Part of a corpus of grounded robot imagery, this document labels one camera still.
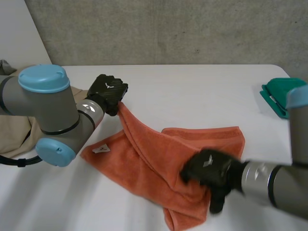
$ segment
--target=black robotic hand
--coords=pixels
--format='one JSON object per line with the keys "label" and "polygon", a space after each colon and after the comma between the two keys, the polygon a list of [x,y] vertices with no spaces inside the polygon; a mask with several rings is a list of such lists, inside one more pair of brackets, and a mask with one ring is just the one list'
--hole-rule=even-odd
{"label": "black robotic hand", "polygon": [[128,84],[114,76],[99,75],[90,87],[86,99],[95,101],[104,112],[115,116],[118,103],[128,90]]}
{"label": "black robotic hand", "polygon": [[197,180],[211,190],[210,212],[222,211],[225,197],[232,189],[241,189],[242,173],[246,163],[212,149],[203,149],[184,166],[180,175],[184,182]]}

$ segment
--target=light blue joint cap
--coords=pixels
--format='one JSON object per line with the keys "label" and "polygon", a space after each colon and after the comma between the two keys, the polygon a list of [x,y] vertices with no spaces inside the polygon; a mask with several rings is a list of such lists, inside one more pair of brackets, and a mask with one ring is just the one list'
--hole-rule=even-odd
{"label": "light blue joint cap", "polygon": [[65,70],[58,65],[40,64],[20,72],[18,82],[23,89],[36,93],[56,93],[69,87]]}
{"label": "light blue joint cap", "polygon": [[43,161],[59,167],[68,166],[76,157],[73,149],[50,138],[41,138],[35,149]]}
{"label": "light blue joint cap", "polygon": [[289,91],[287,98],[287,109],[304,107],[308,105],[308,85],[294,88]]}

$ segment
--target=teal object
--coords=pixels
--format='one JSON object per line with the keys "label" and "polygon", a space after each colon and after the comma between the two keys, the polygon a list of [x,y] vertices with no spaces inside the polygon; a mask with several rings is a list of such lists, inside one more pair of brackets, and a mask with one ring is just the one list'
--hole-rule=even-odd
{"label": "teal object", "polygon": [[288,92],[304,85],[306,82],[299,78],[273,78],[266,85],[262,85],[260,94],[280,118],[288,119]]}
{"label": "teal object", "polygon": [[41,138],[35,149],[43,161],[59,167],[68,166],[76,157],[73,149],[50,138]]}
{"label": "teal object", "polygon": [[19,85],[35,93],[56,93],[69,87],[70,81],[65,70],[58,65],[40,64],[20,72]]}

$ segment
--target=robotic arm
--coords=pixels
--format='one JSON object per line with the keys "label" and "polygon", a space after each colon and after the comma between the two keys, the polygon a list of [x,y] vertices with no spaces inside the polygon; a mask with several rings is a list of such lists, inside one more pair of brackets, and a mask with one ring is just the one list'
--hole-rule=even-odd
{"label": "robotic arm", "polygon": [[225,196],[236,189],[262,205],[308,219],[308,85],[289,92],[287,107],[291,166],[255,161],[241,163],[227,154],[206,149],[186,163],[182,179],[185,182],[197,180],[211,189],[211,213],[219,213]]}
{"label": "robotic arm", "polygon": [[[60,66],[37,65],[18,77],[0,76],[0,115],[34,116],[43,133],[36,144],[39,158],[20,159],[17,165],[24,167],[40,160],[54,166],[69,165],[104,114],[117,114],[118,102],[127,90],[128,85],[120,79],[99,75],[87,97],[75,104],[70,81]],[[2,163],[11,163],[9,160],[0,159]]]}

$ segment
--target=wall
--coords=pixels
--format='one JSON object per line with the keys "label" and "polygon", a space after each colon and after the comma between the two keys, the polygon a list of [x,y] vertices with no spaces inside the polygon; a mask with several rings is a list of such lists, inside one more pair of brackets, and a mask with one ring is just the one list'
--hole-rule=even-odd
{"label": "wall", "polygon": [[307,0],[26,0],[55,64],[276,64],[308,77]]}
{"label": "wall", "polygon": [[14,68],[51,63],[24,0],[0,0],[0,59]]}

